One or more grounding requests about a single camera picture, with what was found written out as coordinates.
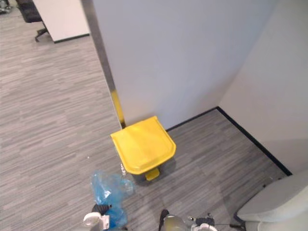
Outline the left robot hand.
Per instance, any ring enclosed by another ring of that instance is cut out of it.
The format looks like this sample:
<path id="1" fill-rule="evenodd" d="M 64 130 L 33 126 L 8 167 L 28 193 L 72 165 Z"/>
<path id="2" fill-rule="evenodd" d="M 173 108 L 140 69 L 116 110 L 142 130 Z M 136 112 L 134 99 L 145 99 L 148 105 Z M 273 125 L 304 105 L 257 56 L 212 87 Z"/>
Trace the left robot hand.
<path id="1" fill-rule="evenodd" d="M 92 208 L 92 212 L 97 212 L 101 216 L 105 215 L 110 209 L 112 208 L 112 205 L 98 205 L 95 204 Z"/>

